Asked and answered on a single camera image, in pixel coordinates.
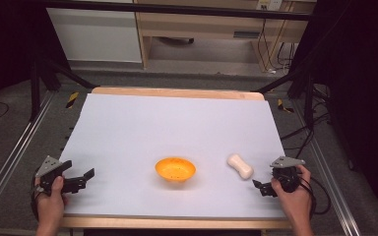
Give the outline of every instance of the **gray floor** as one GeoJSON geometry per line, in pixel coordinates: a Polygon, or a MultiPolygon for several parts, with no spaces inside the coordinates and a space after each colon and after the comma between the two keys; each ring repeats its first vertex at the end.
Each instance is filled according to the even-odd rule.
{"type": "MultiPolygon", "coordinates": [[[[78,75],[101,85],[127,87],[163,87],[188,89],[258,89],[284,74],[277,70],[275,74],[260,71],[251,45],[245,41],[199,40],[193,44],[169,39],[156,39],[151,52],[149,67],[126,69],[95,64],[96,67],[84,71],[80,65],[75,67],[78,75]]],[[[61,78],[63,87],[53,94],[53,102],[42,120],[37,133],[23,152],[23,157],[12,171],[11,177],[0,195],[0,235],[33,235],[36,223],[29,206],[30,178],[33,170],[48,155],[59,156],[69,136],[71,128],[80,113],[81,104],[88,92],[61,78]],[[72,109],[64,105],[73,90],[79,90],[80,96],[72,109]]],[[[283,98],[285,105],[289,100],[285,96],[288,84],[266,94],[271,104],[275,122],[280,135],[286,135],[302,126],[300,108],[295,113],[278,109],[278,98],[283,98]]],[[[0,102],[9,105],[8,112],[0,118],[0,169],[12,148],[28,124],[30,116],[30,88],[28,83],[21,83],[0,91],[0,102]]],[[[294,102],[299,106],[301,99],[294,102]]],[[[0,104],[0,114],[6,107],[0,104]]],[[[324,106],[316,108],[315,116],[326,112],[324,106]]],[[[378,202],[367,185],[364,176],[358,171],[349,171],[347,157],[329,123],[322,122],[315,128],[314,141],[343,193],[361,235],[378,235],[378,202]]],[[[296,148],[305,138],[302,133],[283,141],[284,148],[296,148]]],[[[297,149],[287,149],[286,155],[296,155],[297,149]]],[[[321,179],[320,169],[315,161],[315,151],[308,145],[301,158],[307,161],[313,176],[321,179]]],[[[317,191],[319,206],[325,203],[324,195],[317,191]]],[[[339,221],[338,210],[331,208],[329,213],[315,215],[312,219],[317,235],[345,235],[339,221]]],[[[288,231],[269,230],[269,235],[289,235],[288,231]]]]}

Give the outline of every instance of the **orange bowl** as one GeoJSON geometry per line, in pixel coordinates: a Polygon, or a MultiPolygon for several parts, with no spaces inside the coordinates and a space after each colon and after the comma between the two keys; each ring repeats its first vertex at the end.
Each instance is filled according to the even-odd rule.
{"type": "Polygon", "coordinates": [[[187,159],[168,157],[156,164],[156,172],[165,180],[184,182],[195,174],[196,168],[187,159]]]}

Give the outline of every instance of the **human hand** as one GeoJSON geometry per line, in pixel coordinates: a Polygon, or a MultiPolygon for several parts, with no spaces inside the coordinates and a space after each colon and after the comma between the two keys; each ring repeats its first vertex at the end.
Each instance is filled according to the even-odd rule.
{"type": "MultiPolygon", "coordinates": [[[[308,187],[311,172],[307,170],[303,165],[296,166],[302,174],[299,176],[302,178],[301,183],[308,187]]],[[[282,188],[281,182],[275,178],[272,179],[272,188],[278,194],[281,201],[284,214],[289,219],[293,232],[295,235],[313,235],[310,223],[309,213],[312,208],[312,198],[308,191],[302,186],[299,186],[294,192],[287,193],[282,188]]]]}
{"type": "MultiPolygon", "coordinates": [[[[57,234],[60,221],[63,218],[64,206],[67,204],[67,199],[61,194],[63,183],[64,178],[58,176],[51,186],[51,196],[39,194],[36,197],[39,220],[36,230],[37,236],[54,236],[57,234]]],[[[39,184],[39,178],[35,178],[35,184],[39,184]]]]}

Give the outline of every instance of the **table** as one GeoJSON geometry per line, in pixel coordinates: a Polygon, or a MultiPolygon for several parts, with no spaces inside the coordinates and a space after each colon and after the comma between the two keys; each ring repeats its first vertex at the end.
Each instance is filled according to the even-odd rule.
{"type": "MultiPolygon", "coordinates": [[[[234,100],[264,100],[260,93],[235,90],[193,90],[170,88],[95,88],[93,94],[119,94],[153,97],[192,97],[234,100]]],[[[118,215],[65,214],[62,227],[68,228],[192,228],[192,229],[274,229],[289,228],[284,218],[210,218],[210,217],[152,217],[118,215]]]]}

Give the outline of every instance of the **white table surface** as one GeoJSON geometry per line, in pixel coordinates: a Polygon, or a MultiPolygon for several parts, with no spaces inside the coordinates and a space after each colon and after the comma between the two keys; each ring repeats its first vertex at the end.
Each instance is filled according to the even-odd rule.
{"type": "Polygon", "coordinates": [[[88,94],[60,160],[66,178],[94,168],[87,188],[69,196],[72,215],[173,218],[285,218],[279,200],[262,197],[226,163],[238,153],[269,182],[284,150],[267,101],[88,94]],[[184,183],[158,176],[168,156],[197,170],[184,183]]]}

